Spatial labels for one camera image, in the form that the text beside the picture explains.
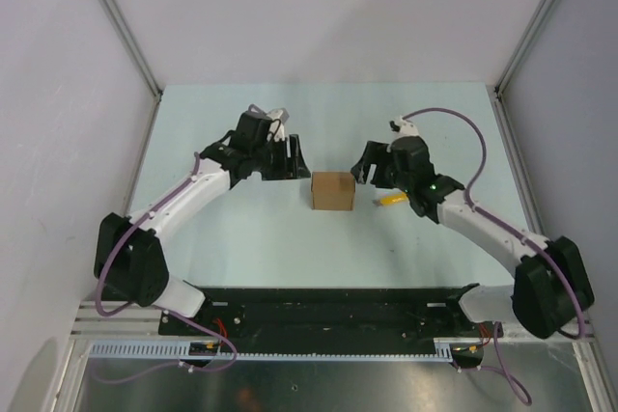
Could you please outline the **yellow utility knife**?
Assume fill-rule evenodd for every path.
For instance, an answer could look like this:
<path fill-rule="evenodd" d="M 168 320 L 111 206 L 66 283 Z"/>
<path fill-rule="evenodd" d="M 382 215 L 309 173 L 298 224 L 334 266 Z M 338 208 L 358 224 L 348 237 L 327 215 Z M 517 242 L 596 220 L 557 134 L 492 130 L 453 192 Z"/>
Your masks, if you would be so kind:
<path fill-rule="evenodd" d="M 386 195 L 373 200 L 375 206 L 394 206 L 407 201 L 405 193 Z"/>

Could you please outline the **brown cardboard express box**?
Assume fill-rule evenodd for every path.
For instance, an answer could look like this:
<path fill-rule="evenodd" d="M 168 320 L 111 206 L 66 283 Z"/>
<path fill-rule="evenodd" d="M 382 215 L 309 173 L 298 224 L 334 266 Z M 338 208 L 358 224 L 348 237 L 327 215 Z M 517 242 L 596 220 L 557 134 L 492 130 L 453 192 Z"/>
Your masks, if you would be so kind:
<path fill-rule="evenodd" d="M 311 199 L 314 210 L 352 211 L 355 201 L 354 177 L 346 172 L 314 172 Z"/>

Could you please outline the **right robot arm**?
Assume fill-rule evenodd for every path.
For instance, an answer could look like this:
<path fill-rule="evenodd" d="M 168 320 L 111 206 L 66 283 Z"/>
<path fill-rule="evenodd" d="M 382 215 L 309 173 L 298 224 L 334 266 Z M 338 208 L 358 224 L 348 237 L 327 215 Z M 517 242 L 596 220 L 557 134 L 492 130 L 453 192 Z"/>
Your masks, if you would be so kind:
<path fill-rule="evenodd" d="M 518 230 L 474 205 L 460 182 L 435 171 L 422 138 L 368 142 L 351 174 L 359 184 L 402 191 L 417 216 L 469 239 L 513 277 L 509 286 L 465 288 L 445 312 L 453 334 L 467 336 L 480 322 L 509 321 L 546 339 L 571 320 L 585 323 L 595 296 L 576 244 Z"/>

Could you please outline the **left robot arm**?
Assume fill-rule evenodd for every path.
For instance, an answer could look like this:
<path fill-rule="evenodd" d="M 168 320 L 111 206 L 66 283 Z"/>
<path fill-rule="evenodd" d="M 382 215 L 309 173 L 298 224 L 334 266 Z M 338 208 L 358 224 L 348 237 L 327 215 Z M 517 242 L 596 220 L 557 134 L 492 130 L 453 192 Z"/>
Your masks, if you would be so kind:
<path fill-rule="evenodd" d="M 205 294 L 168 269 L 165 244 L 206 205 L 239 182 L 259 174 L 263 180 L 308 179 L 299 138 L 285 128 L 286 109 L 244 111 L 235 128 L 195 153 L 187 176 L 162 197 L 127 216 L 108 214 L 100 223 L 94 275 L 96 308 L 112 290 L 128 305 L 158 308 L 180 315 L 190 333 L 207 332 L 213 323 Z"/>

